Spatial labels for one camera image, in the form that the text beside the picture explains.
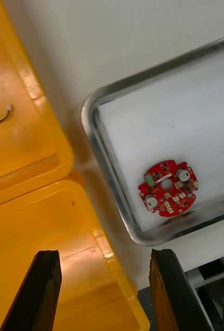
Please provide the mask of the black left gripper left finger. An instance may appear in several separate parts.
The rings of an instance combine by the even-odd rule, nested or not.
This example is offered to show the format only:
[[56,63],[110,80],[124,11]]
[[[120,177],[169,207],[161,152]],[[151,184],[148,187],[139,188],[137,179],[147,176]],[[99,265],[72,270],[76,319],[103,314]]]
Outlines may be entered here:
[[61,283],[59,252],[38,251],[0,330],[52,330]]

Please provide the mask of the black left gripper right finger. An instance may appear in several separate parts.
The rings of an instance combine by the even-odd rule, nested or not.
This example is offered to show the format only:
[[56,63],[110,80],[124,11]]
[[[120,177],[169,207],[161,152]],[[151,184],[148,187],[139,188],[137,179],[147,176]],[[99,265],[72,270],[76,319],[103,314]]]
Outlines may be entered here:
[[152,250],[149,282],[158,330],[211,330],[171,249]]

